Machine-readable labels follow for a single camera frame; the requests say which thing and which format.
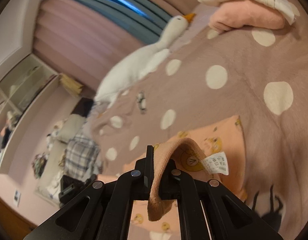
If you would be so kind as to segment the peach cartoon print shirt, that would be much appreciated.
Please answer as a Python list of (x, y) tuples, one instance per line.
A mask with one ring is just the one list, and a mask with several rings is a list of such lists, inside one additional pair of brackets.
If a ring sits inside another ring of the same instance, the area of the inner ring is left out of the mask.
[(159, 187), (169, 160), (194, 179), (221, 181), (240, 200), (247, 199), (243, 187), (246, 152), (238, 115), (215, 124), (181, 131), (154, 146), (154, 179), (149, 202), (137, 200), (132, 211), (130, 239), (179, 239), (177, 202), (162, 200)]

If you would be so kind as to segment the blue grey plaid cloth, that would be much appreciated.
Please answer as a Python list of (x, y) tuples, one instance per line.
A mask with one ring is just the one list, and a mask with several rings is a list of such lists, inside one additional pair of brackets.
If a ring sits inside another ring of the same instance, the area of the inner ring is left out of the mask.
[(85, 181), (93, 174), (102, 173), (100, 148), (82, 132), (71, 138), (65, 149), (64, 172), (71, 178)]

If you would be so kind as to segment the beige grey pillow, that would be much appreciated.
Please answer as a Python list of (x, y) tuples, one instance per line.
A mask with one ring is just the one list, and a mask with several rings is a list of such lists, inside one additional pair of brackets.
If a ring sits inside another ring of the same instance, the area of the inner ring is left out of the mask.
[(67, 144), (80, 131), (84, 122), (85, 117), (71, 114), (56, 135), (56, 139)]

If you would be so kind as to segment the beige tassel hanging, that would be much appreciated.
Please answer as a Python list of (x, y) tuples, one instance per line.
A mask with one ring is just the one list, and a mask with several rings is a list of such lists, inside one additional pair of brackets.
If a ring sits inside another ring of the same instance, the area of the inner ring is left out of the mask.
[(72, 96), (79, 96), (83, 90), (84, 85), (67, 76), (64, 73), (60, 74), (60, 83), (65, 90)]

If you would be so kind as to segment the white goose plush toy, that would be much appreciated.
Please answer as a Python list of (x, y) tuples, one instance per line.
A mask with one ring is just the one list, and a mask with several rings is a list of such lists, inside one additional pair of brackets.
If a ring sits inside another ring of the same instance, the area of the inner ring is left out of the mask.
[(94, 102), (98, 105), (105, 102), (110, 108), (120, 92), (154, 72), (170, 55), (170, 45), (186, 31), (195, 16), (190, 13), (173, 17), (157, 42), (137, 49), (113, 66), (101, 81)]

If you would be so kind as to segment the pink curtain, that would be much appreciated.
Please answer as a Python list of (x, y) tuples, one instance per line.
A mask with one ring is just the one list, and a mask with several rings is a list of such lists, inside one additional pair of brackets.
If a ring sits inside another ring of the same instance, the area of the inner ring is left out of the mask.
[[(150, 0), (173, 16), (192, 12), (197, 0)], [(112, 66), (147, 44), (74, 0), (42, 0), (33, 52), (58, 72), (97, 89)]]

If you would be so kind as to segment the mauve polka dot blanket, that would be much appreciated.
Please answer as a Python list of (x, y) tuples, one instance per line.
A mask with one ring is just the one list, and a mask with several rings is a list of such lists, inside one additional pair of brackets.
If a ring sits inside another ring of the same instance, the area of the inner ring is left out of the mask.
[(238, 115), (244, 201), (284, 239), (308, 239), (308, 14), (281, 30), (206, 27), (98, 112), (91, 132), (110, 182), (181, 131)]

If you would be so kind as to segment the teal blue curtain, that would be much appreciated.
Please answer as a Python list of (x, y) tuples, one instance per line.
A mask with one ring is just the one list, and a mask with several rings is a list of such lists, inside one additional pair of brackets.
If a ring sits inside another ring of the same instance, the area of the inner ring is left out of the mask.
[(172, 18), (150, 0), (74, 0), (98, 12), (144, 44), (159, 40)]

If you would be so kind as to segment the pink folded garment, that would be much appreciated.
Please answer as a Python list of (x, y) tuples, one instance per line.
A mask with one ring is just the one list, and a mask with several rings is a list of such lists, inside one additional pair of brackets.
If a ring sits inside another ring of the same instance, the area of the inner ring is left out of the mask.
[(247, 26), (271, 30), (282, 29), (284, 16), (277, 10), (253, 0), (232, 0), (222, 3), (209, 20), (209, 27), (218, 33)]

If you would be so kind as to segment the white wall shelf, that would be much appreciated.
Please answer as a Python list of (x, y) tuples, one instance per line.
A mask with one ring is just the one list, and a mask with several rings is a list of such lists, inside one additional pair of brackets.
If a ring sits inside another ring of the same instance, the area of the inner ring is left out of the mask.
[(59, 74), (34, 54), (0, 81), (0, 174), (8, 174), (27, 128), (58, 86)]

